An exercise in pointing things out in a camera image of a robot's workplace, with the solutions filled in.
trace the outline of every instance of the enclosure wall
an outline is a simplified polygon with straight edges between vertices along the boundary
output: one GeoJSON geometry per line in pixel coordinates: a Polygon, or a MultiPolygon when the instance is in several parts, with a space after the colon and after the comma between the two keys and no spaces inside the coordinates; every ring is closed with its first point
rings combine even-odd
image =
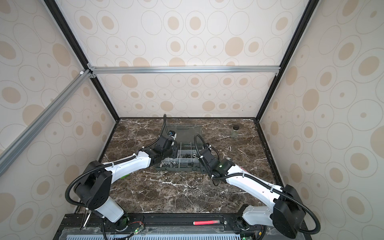
{"type": "Polygon", "coordinates": [[[279,65],[307,1],[57,1],[93,66],[279,65]]]}
{"type": "Polygon", "coordinates": [[[68,184],[98,160],[114,124],[87,79],[0,177],[0,239],[53,238],[74,212],[68,184]]]}
{"type": "Polygon", "coordinates": [[[82,69],[37,0],[0,5],[0,154],[82,69]]]}
{"type": "Polygon", "coordinates": [[[323,1],[260,122],[284,184],[320,219],[313,239],[384,234],[383,12],[323,1]]]}
{"type": "Polygon", "coordinates": [[[275,73],[98,74],[120,117],[254,117],[275,73]]]}

